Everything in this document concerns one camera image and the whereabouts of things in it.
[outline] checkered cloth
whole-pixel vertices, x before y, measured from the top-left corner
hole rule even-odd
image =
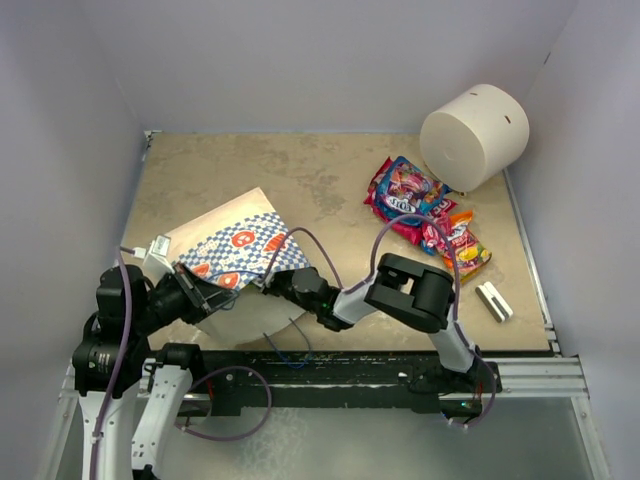
[[[177,261],[208,282],[240,290],[264,274],[287,231],[286,225],[275,212],[254,215],[198,242],[195,247],[181,254]],[[289,237],[271,271],[282,272],[308,266],[302,250]]]

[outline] blue cable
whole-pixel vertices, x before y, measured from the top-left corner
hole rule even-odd
[[[305,341],[307,342],[307,347],[309,348],[309,350],[307,351],[306,357],[301,363],[291,362],[291,360],[289,360],[287,356],[278,347],[276,347],[276,344],[273,343],[273,340],[271,340],[269,335],[267,335],[264,332],[262,332],[262,335],[267,340],[267,342],[269,342],[269,345],[271,345],[271,348],[273,348],[273,351],[276,352],[276,354],[280,357],[280,360],[282,360],[288,367],[293,368],[294,370],[299,370],[305,365],[308,365],[309,362],[313,359],[313,347],[311,346],[311,341],[309,340],[309,338],[304,334],[304,332],[300,329],[300,327],[296,324],[296,322],[294,322],[290,318],[289,318],[289,321],[294,327],[296,327],[296,330],[300,332],[300,335],[302,335],[302,337],[305,339]]]

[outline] table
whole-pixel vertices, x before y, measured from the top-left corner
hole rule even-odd
[[[367,185],[388,157],[403,155],[423,167],[417,135],[402,134],[157,134],[146,158],[124,244],[147,245],[168,232],[255,187],[260,187],[290,227],[305,226],[328,250],[345,285],[368,272],[373,239],[382,222],[362,204]],[[472,231],[493,252],[491,262],[462,288],[460,319],[485,351],[548,351],[541,307],[531,278],[509,192],[502,174],[460,196],[456,211],[472,209]],[[326,278],[331,272],[311,241],[296,235]],[[389,232],[380,252],[394,252],[435,266],[430,257]],[[515,311],[498,324],[474,288],[491,281]],[[381,313],[341,332],[330,332],[305,314],[298,325],[316,350],[433,350],[424,334]],[[195,327],[175,322],[150,337],[165,342],[220,346]],[[281,349],[304,349],[293,327],[273,336]],[[237,349],[270,348],[264,340]]]

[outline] gray floor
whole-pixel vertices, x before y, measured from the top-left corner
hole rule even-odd
[[[207,419],[198,428],[239,433],[261,416]],[[74,422],[59,479],[80,478]],[[274,409],[256,435],[211,443],[176,429],[162,480],[592,479],[571,402],[501,399],[468,432],[406,410]]]

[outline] orange logo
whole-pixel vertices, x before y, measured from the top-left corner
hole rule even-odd
[[[218,278],[217,283],[218,285],[224,288],[235,288],[239,280],[240,280],[240,275],[238,275],[237,272],[225,273],[223,275],[220,275],[220,278]]]
[[[231,237],[231,243],[234,247],[244,247],[245,245],[250,245],[256,240],[256,236],[253,232],[249,230],[245,230],[243,232],[236,233],[233,237]]]
[[[275,252],[278,248],[278,246],[282,243],[282,240],[284,240],[284,233],[279,233],[278,235],[276,235],[275,237],[271,237],[271,240],[269,240],[269,242],[267,242],[267,244],[264,247],[264,251],[265,252]],[[280,250],[285,250],[287,248],[286,244],[282,246],[282,248]]]
[[[200,278],[204,278],[207,275],[207,273],[209,273],[209,264],[201,263],[197,267],[192,268],[191,271],[196,275],[198,275]]]

